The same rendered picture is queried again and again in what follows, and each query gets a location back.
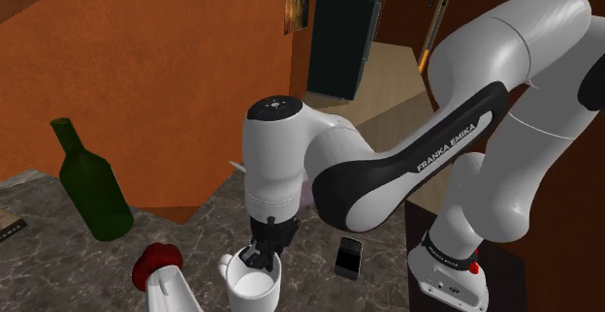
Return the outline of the brown door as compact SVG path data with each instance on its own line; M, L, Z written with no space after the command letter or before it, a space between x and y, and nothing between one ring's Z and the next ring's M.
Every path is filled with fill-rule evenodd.
M410 47L422 73L449 0L382 0L375 42Z

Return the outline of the dark tall refrigerator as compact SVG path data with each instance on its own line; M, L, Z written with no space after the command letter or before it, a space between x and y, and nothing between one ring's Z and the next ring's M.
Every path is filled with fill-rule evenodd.
M316 0L307 90L351 101L360 85L382 0Z

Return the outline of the red round object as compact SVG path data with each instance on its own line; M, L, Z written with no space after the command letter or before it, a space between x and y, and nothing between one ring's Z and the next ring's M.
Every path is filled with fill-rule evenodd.
M147 278L157 269L167 265L183 266L179 249L173 244L154 242L148 245L137 259L132 270L132 282L141 292L146 291Z

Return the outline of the white container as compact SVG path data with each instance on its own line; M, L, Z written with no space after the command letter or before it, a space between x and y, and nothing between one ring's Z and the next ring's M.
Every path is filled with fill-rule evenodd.
M176 265L152 272L145 287L147 312L204 312Z

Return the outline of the dark green glass bottle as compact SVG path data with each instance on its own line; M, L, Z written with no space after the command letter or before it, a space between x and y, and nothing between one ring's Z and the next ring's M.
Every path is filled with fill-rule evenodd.
M65 152L59 179L81 218L99 241L130 232L134 217L110 163L87 150L69 118L50 121Z

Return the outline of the black phone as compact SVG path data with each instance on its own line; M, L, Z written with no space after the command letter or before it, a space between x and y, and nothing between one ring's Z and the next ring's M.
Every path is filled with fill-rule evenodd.
M359 278L363 244L352 237L340 238L334 262L334 273L355 281Z

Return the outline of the white mug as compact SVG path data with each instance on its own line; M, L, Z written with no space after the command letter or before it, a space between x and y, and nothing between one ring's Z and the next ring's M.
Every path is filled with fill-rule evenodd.
M280 296L282 265L274 254L272 271L248 267L235 255L224 254L218 271L225 280L232 312L274 312Z

